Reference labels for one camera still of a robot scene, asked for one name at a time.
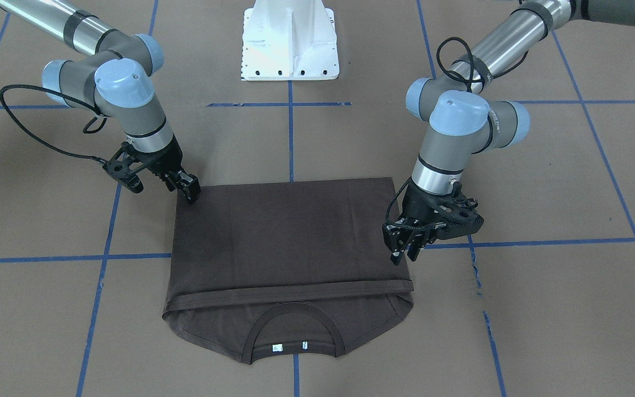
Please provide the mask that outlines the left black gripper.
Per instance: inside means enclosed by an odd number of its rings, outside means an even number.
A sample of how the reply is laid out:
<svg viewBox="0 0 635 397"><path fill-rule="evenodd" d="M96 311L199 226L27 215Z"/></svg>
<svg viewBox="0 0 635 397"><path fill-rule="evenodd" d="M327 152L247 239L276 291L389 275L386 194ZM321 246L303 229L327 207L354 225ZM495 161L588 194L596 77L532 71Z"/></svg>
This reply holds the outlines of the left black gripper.
<svg viewBox="0 0 635 397"><path fill-rule="evenodd" d="M434 237L456 237L456 228L453 223L448 223L443 213L446 211L441 205L452 204L454 188L449 188L448 194L434 195L418 188L414 183L404 183L402 212L396 223L385 222L381 226L386 247L391 252L390 260L395 266L399 266L406 252L410 261L418 258L421 249L433 241ZM413 231L413 228L426 224L443 223L438 229Z"/></svg>

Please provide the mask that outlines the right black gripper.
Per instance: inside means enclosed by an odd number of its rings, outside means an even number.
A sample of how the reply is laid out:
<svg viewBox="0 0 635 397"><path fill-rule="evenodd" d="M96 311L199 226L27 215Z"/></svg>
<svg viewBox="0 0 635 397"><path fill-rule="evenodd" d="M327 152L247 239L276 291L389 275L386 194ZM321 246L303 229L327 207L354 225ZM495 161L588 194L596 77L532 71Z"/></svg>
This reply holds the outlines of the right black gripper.
<svg viewBox="0 0 635 397"><path fill-rule="evenodd" d="M181 191L189 205L197 201L201 193L199 180L194 174L185 173L181 165L183 153L175 137L160 151L153 153L136 151L136 159L143 163L152 174L161 178L169 191L176 189Z"/></svg>

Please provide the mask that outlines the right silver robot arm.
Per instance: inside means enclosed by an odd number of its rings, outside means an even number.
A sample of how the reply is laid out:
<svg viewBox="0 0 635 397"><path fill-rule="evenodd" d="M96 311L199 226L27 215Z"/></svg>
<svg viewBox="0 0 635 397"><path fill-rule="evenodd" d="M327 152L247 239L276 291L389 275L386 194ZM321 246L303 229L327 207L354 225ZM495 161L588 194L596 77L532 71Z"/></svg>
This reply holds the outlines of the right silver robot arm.
<svg viewBox="0 0 635 397"><path fill-rule="evenodd" d="M109 160L89 160L133 193L143 191L138 174L148 169L169 191L196 201L201 186L183 169L182 150L151 81L164 64L155 38L126 35L66 1L0 1L0 8L85 55L81 61L50 61L38 90L60 105L90 110L103 124L120 122L126 140L118 151Z"/></svg>

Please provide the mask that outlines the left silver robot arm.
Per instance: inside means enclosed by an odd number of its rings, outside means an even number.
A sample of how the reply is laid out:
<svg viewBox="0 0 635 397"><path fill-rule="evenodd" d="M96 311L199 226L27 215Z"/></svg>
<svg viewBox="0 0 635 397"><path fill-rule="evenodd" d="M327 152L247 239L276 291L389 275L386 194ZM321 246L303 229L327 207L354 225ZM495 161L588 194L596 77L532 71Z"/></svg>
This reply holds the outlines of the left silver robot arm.
<svg viewBox="0 0 635 397"><path fill-rule="evenodd" d="M410 178L396 193L398 218L385 215L381 227L391 263L415 261L426 245L475 234L484 223L478 201L462 191L470 158L524 139L531 116L516 101L487 101L492 81L522 63L529 50L569 21L635 27L635 1L522 1L509 17L449 66L438 60L441 75L420 78L406 93L406 108L428 124Z"/></svg>

